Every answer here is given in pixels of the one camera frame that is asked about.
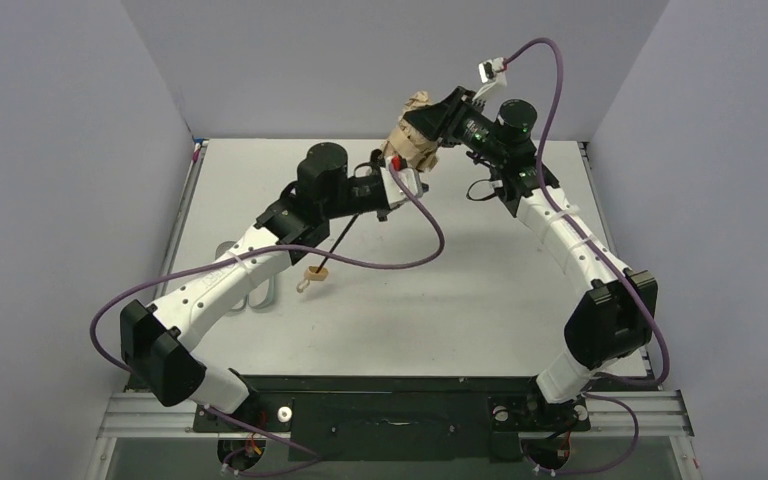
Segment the beige patterned umbrella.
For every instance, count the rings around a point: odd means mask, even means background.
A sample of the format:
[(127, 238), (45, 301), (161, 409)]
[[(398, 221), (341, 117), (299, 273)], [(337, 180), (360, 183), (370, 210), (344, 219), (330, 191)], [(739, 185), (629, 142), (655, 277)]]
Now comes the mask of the beige patterned umbrella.
[[(405, 102), (397, 126), (390, 132), (382, 143), (382, 153), (385, 157), (406, 157), (407, 163), (412, 167), (418, 167), (420, 172), (430, 171), (438, 163), (437, 150), (434, 140), (430, 140), (425, 134), (421, 134), (416, 127), (409, 126), (405, 115), (408, 112), (418, 110), (420, 107), (431, 105), (431, 97), (427, 91), (420, 90), (414, 93)], [(353, 215), (342, 229), (334, 244), (329, 248), (333, 253), (342, 243), (351, 228), (357, 222), (360, 214)], [(303, 293), (312, 283), (322, 282), (328, 277), (326, 264), (329, 258), (323, 258), (318, 265), (309, 267), (303, 279), (296, 285), (297, 293)]]

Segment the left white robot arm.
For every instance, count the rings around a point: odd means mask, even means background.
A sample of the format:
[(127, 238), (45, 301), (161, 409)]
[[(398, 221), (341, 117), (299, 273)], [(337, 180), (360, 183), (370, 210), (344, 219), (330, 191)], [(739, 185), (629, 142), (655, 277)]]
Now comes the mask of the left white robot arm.
[(194, 349), (245, 296), (315, 253), (332, 220), (389, 213), (426, 190), (398, 156), (373, 165), (375, 172), (352, 176), (342, 146), (312, 146), (295, 180), (218, 260), (150, 304), (133, 300), (121, 310), (122, 359), (162, 405), (192, 400), (233, 413), (247, 401), (252, 391), (239, 374), (198, 360)]

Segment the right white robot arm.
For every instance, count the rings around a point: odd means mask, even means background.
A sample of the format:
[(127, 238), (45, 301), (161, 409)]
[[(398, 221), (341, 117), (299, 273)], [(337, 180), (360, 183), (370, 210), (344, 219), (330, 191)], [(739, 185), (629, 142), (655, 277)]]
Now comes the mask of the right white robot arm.
[(628, 267), (594, 236), (539, 161), (531, 138), (537, 111), (530, 103), (508, 100), (489, 119), (471, 92), (457, 88), (440, 102), (405, 111), (402, 120), (411, 134), (440, 147), (463, 145), (474, 162), (484, 164), (495, 195), (534, 233), (579, 294), (561, 353), (535, 379), (545, 402), (577, 398), (608, 366), (652, 339), (654, 277)]

